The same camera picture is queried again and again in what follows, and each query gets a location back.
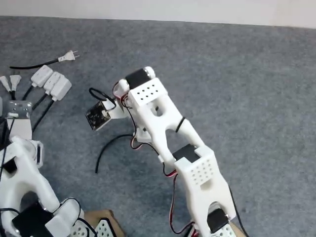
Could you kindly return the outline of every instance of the black wire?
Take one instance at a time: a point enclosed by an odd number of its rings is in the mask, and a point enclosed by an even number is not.
[[[47,112],[49,111],[50,107],[54,104],[54,101],[52,100],[47,108],[44,110],[43,114],[41,115],[41,117],[39,118],[39,120],[35,123],[35,125],[32,128],[33,133],[35,132],[36,128],[38,127],[39,123],[42,121],[42,119],[45,117],[45,115],[47,114]]]
[[[33,88],[34,87],[32,85],[29,87],[29,89],[23,95],[22,100],[26,100],[28,98],[28,96],[29,96],[30,92],[33,90]]]
[[[229,191],[231,192],[231,196],[232,196],[234,208],[235,208],[235,211],[236,211],[236,216],[237,216],[237,218],[238,218],[240,227],[241,227],[243,233],[245,234],[245,236],[246,236],[246,237],[249,237],[247,231],[245,230],[245,228],[243,227],[243,224],[242,224],[242,222],[241,222],[241,218],[240,218],[239,212],[238,212],[238,210],[237,210],[237,206],[236,206],[236,203],[235,203],[235,199],[234,199],[234,196],[233,196],[233,192],[232,192],[232,190],[231,190],[231,187],[229,187]]]
[[[112,99],[110,96],[108,96],[108,95],[107,95],[106,93],[104,93],[103,91],[91,87],[91,88],[89,88],[89,93],[90,93],[90,95],[91,95],[92,97],[96,98],[97,100],[100,100],[100,101],[107,101],[107,100],[109,100],[109,101],[114,105],[113,108],[111,108],[111,109],[109,109],[109,110],[113,110],[113,109],[115,109],[115,108],[117,107],[117,105],[116,105],[114,99]]]
[[[54,59],[54,60],[51,60],[51,61],[49,61],[49,62],[46,62],[46,63],[34,65],[34,66],[28,66],[28,67],[15,67],[15,66],[10,66],[10,68],[11,68],[11,69],[26,70],[26,69],[40,68],[41,66],[49,65],[49,64],[53,64],[53,63],[57,63],[57,62],[58,62],[58,58],[56,58],[56,59]]]
[[[10,208],[10,207],[7,207],[7,208],[0,208],[0,212],[3,212],[3,211],[13,211],[15,212],[16,214],[20,214],[20,212],[14,208]]]
[[[12,100],[16,100],[16,98],[15,98],[15,90],[10,91],[10,95],[11,95],[11,99]]]
[[[176,133],[179,131],[179,129],[180,129],[180,127],[181,127],[181,125],[183,124],[183,122],[184,122],[185,119],[186,119],[186,117],[182,117],[181,121],[179,122],[179,124],[178,124],[178,126],[177,126],[177,128],[176,128],[176,130],[175,130]]]
[[[98,236],[98,234],[96,233],[96,231],[93,229],[93,227],[86,221],[86,220],[84,220],[84,219],[82,219],[82,218],[78,218],[78,220],[79,221],[81,221],[81,222],[83,222],[92,232],[93,232],[93,235],[95,236],[95,237],[97,237]]]
[[[107,144],[105,144],[99,154],[99,157],[97,159],[97,163],[95,165],[95,170],[94,170],[94,173],[98,173],[98,170],[99,170],[99,164],[100,164],[100,160],[101,160],[101,157],[102,157],[102,154],[103,152],[112,144],[114,143],[117,139],[121,138],[121,137],[133,137],[133,134],[131,133],[128,133],[128,134],[122,134],[122,135],[119,135],[119,136],[116,136],[115,138],[113,138],[111,141],[109,141]]]
[[[34,111],[40,104],[43,102],[43,100],[47,97],[48,95],[45,93],[32,107],[32,110]]]
[[[0,140],[0,146],[5,145],[5,143],[6,143],[6,132],[8,130],[7,126],[8,126],[7,125],[7,121],[5,120],[4,124],[3,124],[3,130],[2,130],[1,140]]]
[[[78,217],[77,217],[77,219],[80,217],[80,214],[81,214],[81,205],[80,205],[80,202],[77,200],[77,199],[75,199],[74,197],[69,197],[69,198],[67,198],[67,199],[65,199],[60,205],[59,205],[59,208],[62,206],[62,205],[64,205],[68,200],[75,200],[77,203],[78,203],[78,206],[79,206],[79,213],[78,213]]]

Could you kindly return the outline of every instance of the power plug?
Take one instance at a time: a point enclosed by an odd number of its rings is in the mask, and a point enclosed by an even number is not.
[[[45,93],[50,95],[54,85],[59,81],[60,78],[65,77],[64,75],[60,74],[59,72],[54,72],[47,82],[44,85]]]
[[[34,73],[31,77],[32,86],[33,87],[43,87],[45,82],[49,79],[49,77],[53,74],[53,70],[47,65],[43,65],[40,69]]]

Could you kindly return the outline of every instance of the perforated plate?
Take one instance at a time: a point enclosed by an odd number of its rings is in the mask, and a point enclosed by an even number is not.
[[[116,237],[108,219],[102,219],[94,229],[98,237]],[[77,221],[71,229],[70,237],[94,237],[93,232],[82,222]]]
[[[225,225],[216,233],[211,234],[211,237],[237,237],[235,232],[231,228],[230,224]]]
[[[98,237],[116,237],[112,232],[108,219],[101,220],[97,228],[95,228],[95,231],[97,232]]]
[[[141,107],[164,94],[168,94],[168,92],[161,81],[155,78],[130,90],[128,97],[134,101],[136,106]]]

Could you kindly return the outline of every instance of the wire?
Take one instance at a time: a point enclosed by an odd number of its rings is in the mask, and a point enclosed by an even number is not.
[[[25,94],[23,95],[23,97],[22,97],[22,100],[26,100],[27,98],[28,98],[28,96],[29,96],[29,94],[31,93],[31,91],[33,90],[33,86],[31,85],[30,87],[29,87],[29,89],[25,92]]]
[[[93,235],[95,236],[95,237],[97,237],[98,236],[98,234],[96,233],[96,231],[93,229],[93,227],[86,221],[86,220],[84,220],[84,219],[82,219],[82,218],[78,218],[78,220],[79,221],[81,221],[81,222],[83,222],[92,232],[93,232]]]
[[[232,190],[231,190],[231,187],[229,187],[229,191],[231,192],[231,196],[232,196],[234,208],[235,208],[235,211],[236,211],[236,216],[237,216],[237,218],[238,218],[238,222],[239,222],[239,224],[240,224],[240,227],[241,227],[243,233],[245,234],[245,236],[246,236],[246,237],[249,237],[247,231],[245,230],[245,228],[243,227],[243,224],[242,224],[242,222],[241,222],[241,218],[240,218],[239,212],[238,212],[238,210],[237,210],[237,206],[236,206],[236,203],[235,203],[235,199],[234,199],[234,196],[233,196],[233,192],[232,192]]]
[[[32,107],[32,110],[34,111],[40,104],[43,102],[43,100],[47,97],[48,95],[45,93]]]
[[[78,213],[78,217],[77,217],[77,219],[78,219],[78,218],[80,217],[80,214],[81,214],[81,205],[80,205],[80,202],[79,202],[77,199],[75,199],[74,197],[69,197],[69,198],[65,199],[65,200],[59,205],[59,208],[62,207],[68,200],[75,200],[75,201],[78,203],[78,206],[79,206],[79,213]]]
[[[194,221],[189,222],[188,224],[186,224],[180,231],[175,231],[172,225],[172,219],[173,219],[173,209],[174,209],[174,197],[175,197],[175,190],[176,190],[176,179],[177,179],[178,174],[176,174],[173,178],[173,195],[172,195],[172,201],[171,201],[171,206],[170,206],[170,212],[169,212],[169,224],[170,224],[170,228],[171,230],[179,235],[181,234],[187,227],[191,226],[194,224]]]
[[[9,141],[9,137],[10,137],[10,133],[12,131],[13,125],[14,125],[14,121],[15,120],[12,121],[9,133],[6,135],[6,138],[5,138],[6,142]],[[0,183],[1,183],[1,177],[2,177],[2,172],[3,172],[3,165],[4,165],[4,160],[5,160],[6,149],[7,149],[7,146],[3,150],[3,157],[2,157],[1,168],[0,168]]]
[[[54,60],[51,60],[51,61],[48,61],[46,63],[41,63],[41,64],[37,64],[37,65],[34,65],[34,66],[28,66],[28,67],[15,67],[15,66],[11,66],[10,68],[11,69],[18,69],[18,70],[26,70],[26,69],[33,69],[33,68],[40,68],[44,65],[49,65],[49,64],[53,64],[53,63],[57,63],[58,62],[58,58],[54,59]]]
[[[99,164],[100,164],[100,160],[101,160],[101,157],[102,157],[102,154],[103,152],[112,144],[114,143],[116,140],[118,140],[119,138],[121,137],[132,137],[133,134],[129,133],[129,134],[122,134],[122,135],[119,135],[119,136],[116,136],[115,138],[113,138],[111,141],[109,141],[107,144],[105,144],[99,154],[99,157],[97,159],[97,163],[95,165],[95,170],[94,170],[94,173],[98,173],[98,170],[99,170]]]
[[[107,100],[109,100],[113,104],[113,108],[111,108],[109,110],[113,110],[113,109],[115,109],[117,107],[114,99],[112,99],[110,96],[108,96],[106,93],[102,92],[101,90],[98,90],[96,88],[91,87],[91,88],[89,88],[89,93],[90,93],[90,95],[92,97],[96,98],[97,100],[100,100],[100,101],[107,101]]]
[[[3,211],[13,211],[13,212],[15,212],[18,215],[20,214],[20,212],[18,210],[14,209],[14,208],[10,208],[10,207],[8,207],[8,208],[0,208],[0,212],[3,212]]]
[[[42,121],[42,119],[45,117],[45,115],[48,113],[49,109],[52,107],[52,105],[54,104],[54,101],[52,100],[47,108],[44,110],[43,114],[41,115],[41,117],[39,118],[39,120],[35,123],[35,125],[32,128],[33,133],[35,132],[36,128],[38,127],[39,123]]]
[[[15,90],[10,91],[10,95],[11,95],[11,99],[12,100],[16,100],[16,98],[15,98]]]

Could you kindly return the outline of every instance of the white plastic part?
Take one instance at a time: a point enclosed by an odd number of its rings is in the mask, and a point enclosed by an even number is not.
[[[186,188],[187,207],[192,220],[198,225],[203,237],[210,234],[207,224],[209,206],[215,202],[232,220],[236,216],[229,186],[222,174],[214,152],[207,146],[198,147],[195,153],[200,157],[194,163],[185,157],[175,162],[178,174]]]
[[[4,88],[6,89],[7,92],[11,91],[8,79],[5,76],[0,77],[0,81],[2,83],[2,85],[4,86]]]
[[[107,219],[103,219],[99,222],[98,226],[94,229],[97,233],[97,237],[114,237],[114,233],[111,230]],[[93,232],[81,221],[77,221],[72,228],[70,237],[94,237]]]
[[[8,127],[11,128],[12,119],[7,119]],[[26,140],[32,139],[32,125],[29,119],[15,119],[10,133],[10,139],[19,136]]]
[[[68,51],[64,56],[61,56],[58,58],[58,62],[62,62],[62,61],[73,61],[76,58],[79,57],[79,55],[75,56],[75,53],[77,53],[77,51]]]
[[[146,71],[146,73],[150,77],[150,79],[154,79],[156,77],[156,74],[155,74],[152,67],[145,67],[144,70]]]
[[[237,237],[230,224],[226,224],[217,232],[211,234],[210,237]]]
[[[34,162],[33,152],[25,147],[25,140],[12,138],[12,144],[7,147],[4,163],[14,159],[17,170],[9,174],[4,170],[0,183],[0,208],[14,208],[20,211],[22,197],[32,191],[37,194],[43,207],[53,212],[59,207],[59,201],[49,182],[40,174]],[[12,224],[15,213],[6,211],[1,213],[4,229],[14,236],[19,236]]]
[[[20,75],[11,75],[10,82],[11,82],[11,89],[12,91],[16,91],[16,87],[20,83],[21,76]]]
[[[64,75],[60,77],[50,93],[53,97],[53,101],[62,100],[67,92],[70,90],[71,86],[71,82],[67,78],[65,78]]]
[[[98,237],[114,237],[108,220],[101,220],[95,228]]]
[[[54,85],[59,81],[61,77],[64,77],[64,75],[60,74],[59,72],[54,72],[47,82],[44,85],[44,89],[47,95],[50,95],[51,90],[53,89]]]
[[[49,77],[53,74],[53,70],[47,65],[43,65],[40,69],[34,73],[31,77],[32,86],[33,87],[43,87],[45,82],[49,79]]]
[[[175,159],[168,148],[165,131],[167,129],[176,130],[183,116],[168,96],[160,80],[155,78],[130,90],[128,102],[134,108],[132,113],[137,127],[146,128],[152,138],[153,146],[163,161],[173,166]],[[161,110],[161,116],[153,113],[153,108],[156,106]],[[183,121],[178,132],[184,135],[190,144],[196,147],[204,146],[202,139],[187,119]]]
[[[45,224],[45,227],[54,237],[67,237],[71,234],[72,226],[78,218],[80,206],[69,199],[54,213],[54,217]]]

